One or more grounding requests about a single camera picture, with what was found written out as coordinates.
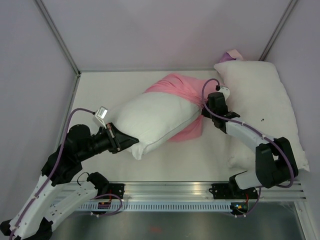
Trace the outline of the pink pillowcase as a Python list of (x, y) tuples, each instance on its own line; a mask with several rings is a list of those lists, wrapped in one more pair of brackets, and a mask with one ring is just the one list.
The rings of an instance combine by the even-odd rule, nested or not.
[[(144, 92), (172, 94), (181, 97), (202, 109), (204, 107), (202, 99), (207, 101), (208, 95), (216, 92), (217, 88), (221, 86), (222, 84), (217, 79), (207, 82), (206, 80), (178, 73), (170, 73), (147, 88)], [(169, 141), (178, 143), (199, 138), (203, 132), (203, 119), (204, 116), (199, 115), (183, 130), (170, 138)]]

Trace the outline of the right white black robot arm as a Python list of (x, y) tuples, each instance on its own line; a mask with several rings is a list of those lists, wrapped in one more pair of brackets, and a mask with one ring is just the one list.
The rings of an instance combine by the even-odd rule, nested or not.
[(240, 140), (255, 156), (253, 170), (229, 178), (230, 196), (240, 198), (249, 188), (290, 188), (293, 185), (299, 171), (288, 139), (265, 135), (244, 122), (237, 113), (228, 111), (221, 92), (210, 93), (207, 100), (202, 97), (202, 103), (204, 116), (223, 133)]

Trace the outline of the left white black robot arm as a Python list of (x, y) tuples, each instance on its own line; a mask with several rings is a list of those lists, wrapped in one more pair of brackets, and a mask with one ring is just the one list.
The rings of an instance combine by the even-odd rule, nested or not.
[(20, 212), (0, 224), (11, 240), (48, 240), (57, 226), (75, 209), (94, 198), (117, 198), (109, 181), (99, 172), (90, 173), (85, 183), (53, 205), (59, 193), (82, 169), (82, 162), (108, 151), (128, 149), (139, 140), (120, 132), (112, 123), (91, 134), (88, 126), (77, 124), (65, 134), (63, 143), (52, 153), (41, 170), (37, 185)]

